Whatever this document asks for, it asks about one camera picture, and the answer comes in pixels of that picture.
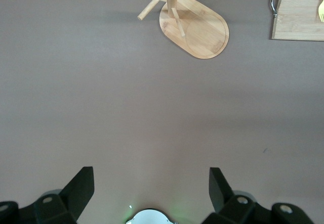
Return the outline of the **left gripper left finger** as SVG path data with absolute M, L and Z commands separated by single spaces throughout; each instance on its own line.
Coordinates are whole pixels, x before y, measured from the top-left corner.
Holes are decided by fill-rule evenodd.
M 85 166 L 63 189 L 49 191 L 26 207 L 0 202 L 0 224 L 77 224 L 94 190 L 93 167 Z

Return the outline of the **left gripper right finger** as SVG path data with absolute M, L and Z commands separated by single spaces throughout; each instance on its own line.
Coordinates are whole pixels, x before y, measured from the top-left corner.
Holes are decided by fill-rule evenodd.
M 314 224 L 296 205 L 275 203 L 266 209 L 246 194 L 236 194 L 218 167 L 209 170 L 209 196 L 214 212 L 202 224 Z

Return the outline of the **wooden mug tree stand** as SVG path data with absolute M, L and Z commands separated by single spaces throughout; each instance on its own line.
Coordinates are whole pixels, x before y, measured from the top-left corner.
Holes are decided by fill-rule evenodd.
M 142 21 L 158 4 L 164 2 L 159 14 L 163 34 L 198 59 L 211 59 L 227 46 L 229 27 L 225 19 L 197 0 L 151 0 L 138 15 Z

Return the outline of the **bamboo cutting board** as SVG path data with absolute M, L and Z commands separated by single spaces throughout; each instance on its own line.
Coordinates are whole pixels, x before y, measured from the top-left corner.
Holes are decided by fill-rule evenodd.
M 322 0 L 270 0 L 274 17 L 272 39 L 324 41 L 324 23 L 318 17 Z

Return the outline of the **yellow plastic fork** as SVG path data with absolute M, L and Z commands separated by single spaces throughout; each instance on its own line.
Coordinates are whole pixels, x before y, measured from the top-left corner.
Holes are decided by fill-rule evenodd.
M 322 23 L 324 23 L 324 0 L 318 6 L 318 17 Z

